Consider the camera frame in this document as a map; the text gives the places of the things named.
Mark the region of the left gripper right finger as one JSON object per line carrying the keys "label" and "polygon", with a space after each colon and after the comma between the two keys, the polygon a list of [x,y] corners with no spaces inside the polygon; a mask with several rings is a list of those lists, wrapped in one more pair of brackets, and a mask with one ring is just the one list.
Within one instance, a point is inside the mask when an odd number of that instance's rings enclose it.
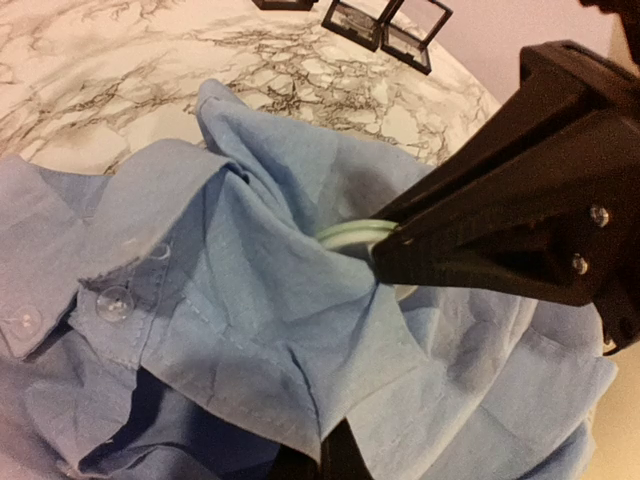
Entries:
{"label": "left gripper right finger", "polygon": [[346,419],[322,442],[319,478],[325,480],[372,480]]}

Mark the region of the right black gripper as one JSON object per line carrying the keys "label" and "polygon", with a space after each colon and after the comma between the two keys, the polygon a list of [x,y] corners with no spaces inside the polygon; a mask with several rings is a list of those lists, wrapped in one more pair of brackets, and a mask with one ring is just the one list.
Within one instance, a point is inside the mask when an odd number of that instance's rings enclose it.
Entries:
{"label": "right black gripper", "polygon": [[592,303],[606,355],[638,343],[638,80],[576,44],[525,48],[520,90],[384,207],[417,214],[374,248],[380,280]]}

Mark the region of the blue button-up shirt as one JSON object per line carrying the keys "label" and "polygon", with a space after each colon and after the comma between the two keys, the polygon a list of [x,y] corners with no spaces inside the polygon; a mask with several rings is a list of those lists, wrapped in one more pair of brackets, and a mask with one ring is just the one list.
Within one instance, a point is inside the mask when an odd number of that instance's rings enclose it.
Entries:
{"label": "blue button-up shirt", "polygon": [[112,176],[1,163],[1,475],[262,479],[346,421],[376,479],[576,479],[616,376],[594,308],[397,301],[317,234],[428,173],[199,92],[205,143]]}

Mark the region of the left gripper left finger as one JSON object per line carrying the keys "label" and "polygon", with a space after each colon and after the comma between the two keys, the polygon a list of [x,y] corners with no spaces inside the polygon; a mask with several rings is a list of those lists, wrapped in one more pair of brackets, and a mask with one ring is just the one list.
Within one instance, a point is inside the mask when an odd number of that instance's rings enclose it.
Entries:
{"label": "left gripper left finger", "polygon": [[305,454],[282,445],[268,473],[268,480],[316,480],[318,464]]}

